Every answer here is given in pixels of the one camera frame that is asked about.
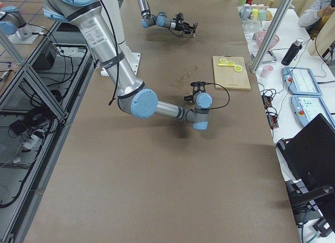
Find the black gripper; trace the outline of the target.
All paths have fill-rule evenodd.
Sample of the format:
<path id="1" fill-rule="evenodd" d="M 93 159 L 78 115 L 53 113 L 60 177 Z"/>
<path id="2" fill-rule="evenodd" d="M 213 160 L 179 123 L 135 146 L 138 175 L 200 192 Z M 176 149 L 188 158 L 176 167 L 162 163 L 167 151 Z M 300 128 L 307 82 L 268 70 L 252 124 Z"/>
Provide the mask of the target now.
<path id="1" fill-rule="evenodd" d="M 198 22 L 196 22 L 196 21 L 193 22 L 192 27 L 193 28 L 197 28 L 197 26 L 198 26 Z M 189 23 L 185 23 L 183 21 L 177 21 L 176 22 L 175 30 L 176 31 L 181 31 L 184 34 L 189 34 L 189 35 L 195 35 L 195 32 L 196 32 L 194 29 L 190 30 Z"/>
<path id="2" fill-rule="evenodd" d="M 192 95 L 189 95 L 189 96 L 184 96 L 184 100 L 193 102 L 194 101 L 194 96 L 195 96 L 194 93 Z"/>

